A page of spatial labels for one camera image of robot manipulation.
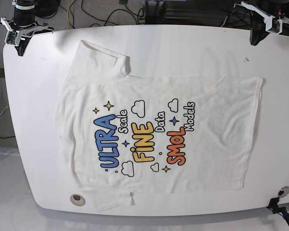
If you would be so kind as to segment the right table grommet hole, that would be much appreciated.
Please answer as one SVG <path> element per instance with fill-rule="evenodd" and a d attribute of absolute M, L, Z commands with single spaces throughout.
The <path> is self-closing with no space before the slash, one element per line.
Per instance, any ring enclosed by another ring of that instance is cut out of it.
<path fill-rule="evenodd" d="M 279 198 L 283 198 L 287 196 L 288 194 L 289 194 L 289 186 L 284 186 L 283 188 L 279 190 L 277 195 Z"/>

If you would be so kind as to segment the table grommet hole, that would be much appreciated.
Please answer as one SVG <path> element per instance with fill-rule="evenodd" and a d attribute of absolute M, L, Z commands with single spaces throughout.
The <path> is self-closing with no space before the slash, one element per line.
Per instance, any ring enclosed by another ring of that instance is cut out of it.
<path fill-rule="evenodd" d="M 279 198 L 283 198 L 287 196 L 288 194 L 289 194 L 289 186 L 284 186 L 283 188 L 279 190 L 277 195 Z"/>
<path fill-rule="evenodd" d="M 83 196 L 79 194 L 73 194 L 70 196 L 70 202 L 76 206 L 84 206 L 86 201 Z"/>

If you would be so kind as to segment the white printed T-shirt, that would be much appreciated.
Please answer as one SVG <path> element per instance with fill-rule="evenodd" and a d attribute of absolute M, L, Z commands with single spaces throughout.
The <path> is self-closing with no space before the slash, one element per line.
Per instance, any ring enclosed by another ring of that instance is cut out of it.
<path fill-rule="evenodd" d="M 263 79 L 129 71 L 127 56 L 81 40 L 60 88 L 60 154 L 96 209 L 242 189 Z"/>

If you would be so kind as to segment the left table grommet hole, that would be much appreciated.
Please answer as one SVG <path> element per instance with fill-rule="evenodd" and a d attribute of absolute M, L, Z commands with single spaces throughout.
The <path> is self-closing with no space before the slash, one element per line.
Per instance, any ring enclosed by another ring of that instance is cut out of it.
<path fill-rule="evenodd" d="M 86 201 L 83 196 L 79 194 L 73 194 L 70 196 L 70 202 L 76 206 L 84 206 Z"/>

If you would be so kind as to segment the black aluminium frame stand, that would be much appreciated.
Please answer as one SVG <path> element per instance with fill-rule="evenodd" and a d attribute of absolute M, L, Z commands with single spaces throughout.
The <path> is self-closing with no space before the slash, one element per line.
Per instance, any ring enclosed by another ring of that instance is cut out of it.
<path fill-rule="evenodd" d="M 141 2 L 146 24 L 220 26 L 233 0 L 146 0 Z"/>

